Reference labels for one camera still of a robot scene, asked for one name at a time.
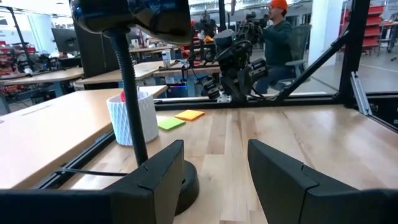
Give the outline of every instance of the computer monitor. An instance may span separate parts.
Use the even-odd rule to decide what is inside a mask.
[[[51,30],[59,52],[72,53],[80,51],[75,30],[56,28]]]

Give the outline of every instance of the mesh chair back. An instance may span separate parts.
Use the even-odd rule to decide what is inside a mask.
[[[307,40],[310,36],[311,25],[301,25],[293,27],[290,38],[290,48],[294,60],[303,60]]]

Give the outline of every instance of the black metal frame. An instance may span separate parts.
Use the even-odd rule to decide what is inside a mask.
[[[346,107],[354,106],[354,96],[349,77],[351,72],[358,71],[359,59],[361,56],[361,46],[363,34],[368,14],[370,0],[354,0],[351,22],[348,29],[342,37],[332,43],[331,48],[326,51],[313,65],[290,86],[290,88],[280,92],[269,100],[256,100],[251,98],[247,103],[217,103],[215,100],[196,99],[196,100],[156,100],[155,108],[157,111],[163,110],[186,110],[186,109],[218,109],[218,108],[243,108],[243,107],[263,107],[263,106],[305,106],[305,105],[337,105],[344,104]],[[299,87],[307,78],[309,78],[323,63],[325,63],[342,46],[346,45],[343,69],[341,71],[341,83],[339,92],[335,95],[302,95],[289,96],[297,87]],[[367,94],[370,103],[383,103],[391,100],[398,100],[398,93],[369,93]],[[398,129],[387,124],[375,116],[369,116],[381,125],[398,133]],[[64,168],[80,169],[86,163],[92,160],[108,144],[114,141],[114,134],[110,133],[106,138],[91,146],[87,151],[79,155],[76,159],[69,162]],[[59,173],[52,174],[48,179],[36,185],[37,189],[57,188],[64,184],[73,174]]]
[[[221,28],[221,31],[223,31],[223,30],[226,30],[224,0],[218,0],[218,11],[219,11],[219,14],[220,14],[220,28]]]
[[[84,150],[76,158],[65,164],[62,168],[64,169],[81,169],[87,163],[89,163],[95,156],[97,156],[104,148],[111,144],[115,140],[115,135],[112,132],[108,133],[103,139],[94,143],[88,149]],[[74,173],[71,172],[55,172],[50,174],[44,180],[37,185],[33,186],[33,189],[57,189],[66,183]]]
[[[352,3],[351,20],[344,31],[343,35],[331,44],[331,47],[311,66],[309,66],[288,88],[281,91],[278,95],[268,98],[266,101],[249,101],[241,105],[222,103],[217,105],[214,101],[192,101],[187,103],[185,101],[176,100],[174,102],[163,101],[156,104],[157,110],[175,110],[175,108],[192,109],[192,108],[236,108],[247,106],[287,106],[287,105],[319,105],[320,102],[324,104],[342,103],[347,107],[352,107],[355,103],[353,90],[350,82],[351,72],[357,72],[359,67],[359,60],[362,54],[363,36],[366,27],[366,18],[368,17],[370,0],[354,0]],[[345,56],[343,62],[343,69],[341,71],[341,83],[339,92],[334,96],[325,100],[324,96],[319,96],[319,100],[311,98],[308,102],[298,100],[297,97],[289,96],[302,83],[304,83],[314,72],[319,69],[329,58],[331,58],[340,48],[345,48]]]

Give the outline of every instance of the man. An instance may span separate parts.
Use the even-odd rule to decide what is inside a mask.
[[[275,85],[279,80],[295,77],[294,67],[285,65],[292,61],[289,45],[292,25],[284,20],[286,13],[286,0],[272,0],[269,4],[269,19],[273,25],[262,30],[268,76],[258,80],[256,90],[259,93],[267,93],[269,86]]]

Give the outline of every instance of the bottle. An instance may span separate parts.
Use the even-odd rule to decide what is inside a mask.
[[[170,68],[171,65],[171,53],[170,50],[162,51],[162,58],[163,58],[163,66],[165,68]]]

